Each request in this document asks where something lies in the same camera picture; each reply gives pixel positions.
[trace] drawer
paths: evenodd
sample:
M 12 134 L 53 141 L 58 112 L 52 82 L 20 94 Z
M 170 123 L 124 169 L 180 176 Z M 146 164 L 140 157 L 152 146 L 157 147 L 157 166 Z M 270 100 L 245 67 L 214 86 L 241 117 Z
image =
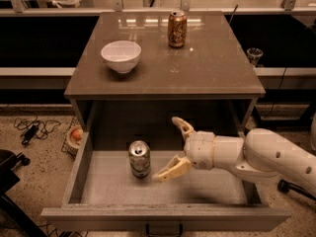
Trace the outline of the drawer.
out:
M 95 101 L 62 205 L 41 216 L 67 231 L 274 229 L 288 212 L 268 207 L 254 184 L 224 170 L 191 170 L 167 183 L 151 182 L 174 155 L 184 154 L 172 116 L 232 135 L 237 130 L 230 108 L 229 101 Z M 151 149 L 151 172 L 142 179 L 131 173 L 127 156 L 138 139 Z

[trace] black handle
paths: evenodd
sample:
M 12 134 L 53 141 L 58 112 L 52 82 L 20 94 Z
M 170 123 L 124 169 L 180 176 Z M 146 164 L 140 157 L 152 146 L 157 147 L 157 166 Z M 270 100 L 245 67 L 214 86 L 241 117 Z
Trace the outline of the black handle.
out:
M 183 230 L 183 225 L 180 224 L 179 225 L 179 233 L 176 234 L 158 234 L 158 233 L 150 233 L 149 230 L 149 224 L 146 224 L 146 235 L 148 237 L 155 237 L 155 236 L 173 236 L 173 237 L 180 237 L 183 234 L 184 230 Z

